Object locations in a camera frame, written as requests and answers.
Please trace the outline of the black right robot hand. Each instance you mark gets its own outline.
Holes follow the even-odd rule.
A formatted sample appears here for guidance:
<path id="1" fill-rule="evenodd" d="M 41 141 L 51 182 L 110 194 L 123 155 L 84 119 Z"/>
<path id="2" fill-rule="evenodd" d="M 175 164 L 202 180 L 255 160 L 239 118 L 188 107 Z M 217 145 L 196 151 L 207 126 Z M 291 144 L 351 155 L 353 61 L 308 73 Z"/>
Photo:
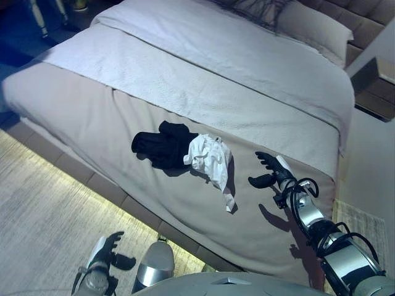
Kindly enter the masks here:
<path id="1" fill-rule="evenodd" d="M 279 186 L 285 181 L 295 181 L 293 174 L 282 166 L 280 161 L 266 152 L 255 152 L 260 163 L 267 169 L 272 171 L 270 174 L 264 174 L 258 177 L 248 177 L 250 185 L 255 188 L 263 189 L 277 183 Z"/>

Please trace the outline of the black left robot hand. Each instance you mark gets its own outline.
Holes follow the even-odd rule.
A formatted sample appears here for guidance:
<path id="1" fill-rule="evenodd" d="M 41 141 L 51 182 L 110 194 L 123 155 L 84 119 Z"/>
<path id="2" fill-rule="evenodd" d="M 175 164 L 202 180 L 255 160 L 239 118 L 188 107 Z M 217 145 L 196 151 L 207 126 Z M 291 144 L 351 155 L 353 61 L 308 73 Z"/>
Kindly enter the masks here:
<path id="1" fill-rule="evenodd" d="M 124 235 L 123 231 L 117 231 L 104 239 L 104 243 L 94 252 L 89 261 L 87 271 L 98 272 L 107 278 L 113 278 L 112 268 L 121 271 L 130 271 L 136 265 L 135 257 L 128 257 L 116 251 L 116 248 Z"/>

